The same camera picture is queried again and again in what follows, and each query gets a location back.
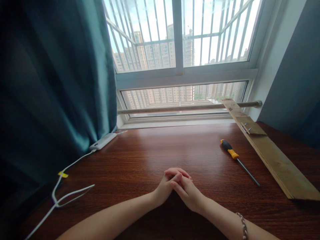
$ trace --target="forearm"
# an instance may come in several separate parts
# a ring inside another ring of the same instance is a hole
[[[212,199],[204,197],[202,207],[198,213],[214,224],[228,239],[242,239],[243,227],[240,217]],[[278,239],[252,222],[248,220],[245,221],[248,239]]]
[[[158,207],[153,192],[106,208],[62,234],[63,239],[114,239],[147,212]]]

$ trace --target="window sill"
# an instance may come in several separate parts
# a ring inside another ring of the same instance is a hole
[[[173,127],[173,126],[205,125],[205,124],[219,124],[219,123],[235,123],[235,121],[230,117],[226,117],[223,119],[181,120],[181,121],[125,123],[125,124],[121,124],[118,121],[117,126],[118,126],[118,129],[122,130],[122,129],[135,129],[135,128]]]

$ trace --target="desk surface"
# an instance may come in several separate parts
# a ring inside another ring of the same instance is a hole
[[[308,180],[320,189],[319,152],[266,124],[259,125]],[[226,139],[261,184],[221,148]],[[85,196],[55,209],[32,239],[56,239],[86,217],[154,190],[163,171],[181,167],[207,197],[280,239],[319,239],[320,203],[285,196],[235,123],[129,130],[73,166],[57,196],[96,184]],[[21,226],[26,236],[51,208],[48,199]],[[118,239],[225,239],[209,221],[191,212],[173,192]]]

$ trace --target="yellow tape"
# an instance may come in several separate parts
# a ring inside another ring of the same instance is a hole
[[[62,174],[62,177],[63,177],[63,178],[67,178],[68,176],[69,176],[68,174],[65,174],[65,173],[63,173],[63,174]]]

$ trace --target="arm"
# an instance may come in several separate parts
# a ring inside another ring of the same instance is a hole
[[[214,224],[228,239],[238,240],[243,238],[243,228],[240,217],[228,209],[222,207],[210,198],[205,197],[190,179],[182,177],[182,187],[176,183],[170,183],[179,194],[187,207],[199,213]],[[245,220],[248,239],[278,239],[252,222]]]
[[[91,215],[63,233],[58,240],[114,239],[147,212],[162,205],[171,194],[170,183],[179,182],[182,175],[190,178],[185,171],[180,171],[178,168],[168,169],[153,192],[118,203]]]

